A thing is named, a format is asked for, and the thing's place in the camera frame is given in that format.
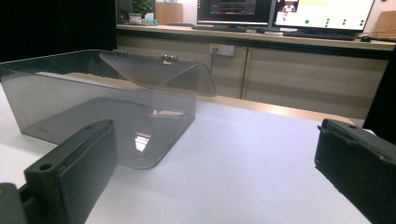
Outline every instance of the transparent plastic box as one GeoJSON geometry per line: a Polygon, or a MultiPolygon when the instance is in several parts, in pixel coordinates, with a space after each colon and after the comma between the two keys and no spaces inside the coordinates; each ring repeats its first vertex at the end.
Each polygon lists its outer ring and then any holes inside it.
{"type": "Polygon", "coordinates": [[[22,133],[59,145],[113,119],[119,163],[135,169],[155,165],[190,126],[197,93],[216,94],[207,71],[194,61],[102,50],[0,63],[22,133]]]}

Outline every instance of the monitor screen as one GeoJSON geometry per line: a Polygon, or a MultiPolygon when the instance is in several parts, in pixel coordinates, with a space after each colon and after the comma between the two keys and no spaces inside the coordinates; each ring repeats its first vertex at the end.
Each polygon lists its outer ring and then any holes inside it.
{"type": "Polygon", "coordinates": [[[374,0],[276,0],[273,23],[297,29],[362,31],[374,0]]]}
{"type": "Polygon", "coordinates": [[[197,23],[265,26],[273,0],[198,0],[197,23]]]}

